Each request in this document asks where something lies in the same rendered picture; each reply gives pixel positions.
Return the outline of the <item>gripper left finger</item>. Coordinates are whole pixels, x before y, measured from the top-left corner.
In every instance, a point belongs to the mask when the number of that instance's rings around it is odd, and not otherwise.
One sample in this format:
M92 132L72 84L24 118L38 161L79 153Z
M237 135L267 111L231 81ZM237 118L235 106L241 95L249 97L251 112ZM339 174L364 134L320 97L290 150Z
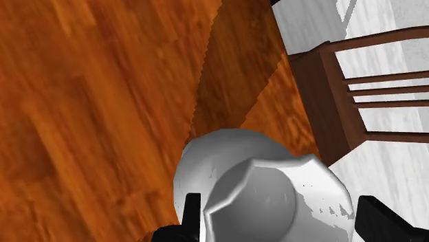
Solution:
M162 226L144 237L144 242L199 242L201 194L188 193L182 223Z

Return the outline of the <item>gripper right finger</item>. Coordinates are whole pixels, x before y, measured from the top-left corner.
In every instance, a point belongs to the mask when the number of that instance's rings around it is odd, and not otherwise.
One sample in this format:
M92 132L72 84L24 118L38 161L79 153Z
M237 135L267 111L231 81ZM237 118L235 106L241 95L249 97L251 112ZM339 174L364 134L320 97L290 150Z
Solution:
M429 242L429 230L410 225L372 195L359 196L355 231L365 242Z

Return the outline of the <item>white bowl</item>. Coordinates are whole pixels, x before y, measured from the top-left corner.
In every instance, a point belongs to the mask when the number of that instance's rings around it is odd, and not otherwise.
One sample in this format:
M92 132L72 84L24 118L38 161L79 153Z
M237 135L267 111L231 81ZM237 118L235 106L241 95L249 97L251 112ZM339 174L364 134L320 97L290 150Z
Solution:
M352 242L350 194L314 155L294 156L247 129L190 141L173 180L174 207L201 196L200 242Z

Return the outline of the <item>brown wooden chair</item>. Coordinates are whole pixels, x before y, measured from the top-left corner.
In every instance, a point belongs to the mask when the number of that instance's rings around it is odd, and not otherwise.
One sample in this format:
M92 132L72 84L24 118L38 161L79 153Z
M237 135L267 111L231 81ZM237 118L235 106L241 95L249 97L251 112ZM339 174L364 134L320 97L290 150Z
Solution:
M322 161L330 166L363 142L429 143L429 133L367 131L359 109L429 107L429 100L355 102L356 96L429 92L429 85L351 91L349 85L429 78L429 71L345 78L336 52L409 39L429 38L429 25L324 42L288 57Z

